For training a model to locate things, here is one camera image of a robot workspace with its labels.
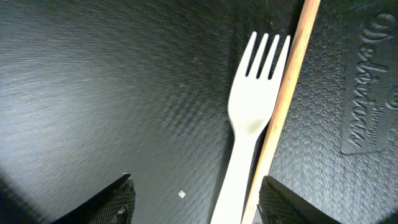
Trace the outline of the white plastic fork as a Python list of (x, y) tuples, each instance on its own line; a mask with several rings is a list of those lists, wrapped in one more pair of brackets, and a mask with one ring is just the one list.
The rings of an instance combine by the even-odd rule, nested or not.
[(275, 35), (268, 53), (264, 34), (253, 52), (253, 32), (238, 65), (228, 99), (228, 117), (234, 144), (226, 175), (211, 217), (211, 224), (240, 223), (254, 148), (273, 114), (290, 47), (285, 38), (276, 66), (271, 67), (280, 36)]

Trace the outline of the wooden chopstick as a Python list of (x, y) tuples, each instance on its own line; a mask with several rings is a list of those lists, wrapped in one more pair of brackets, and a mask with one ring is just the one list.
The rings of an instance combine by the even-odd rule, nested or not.
[(246, 203), (246, 208), (243, 213), (243, 219), (241, 221), (242, 224), (251, 224), (254, 220), (257, 204), (259, 202), (259, 191), (261, 188), (262, 178), (269, 173), (272, 160), (274, 158), (319, 5), (320, 0), (304, 1), (285, 66), (284, 76), (275, 104), (274, 113), (269, 122), (269, 128), (266, 132), (264, 144), (262, 146), (249, 197)]

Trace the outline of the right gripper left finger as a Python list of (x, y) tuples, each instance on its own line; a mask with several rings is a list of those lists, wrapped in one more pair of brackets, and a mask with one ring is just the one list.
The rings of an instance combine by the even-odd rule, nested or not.
[(56, 224), (128, 224), (131, 223), (136, 202), (136, 191), (131, 174), (119, 179), (92, 198), (55, 220)]

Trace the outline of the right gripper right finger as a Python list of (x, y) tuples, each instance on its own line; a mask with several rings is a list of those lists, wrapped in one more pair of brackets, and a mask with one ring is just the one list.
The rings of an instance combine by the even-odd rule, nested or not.
[(262, 180), (257, 207), (263, 223), (339, 224), (269, 175)]

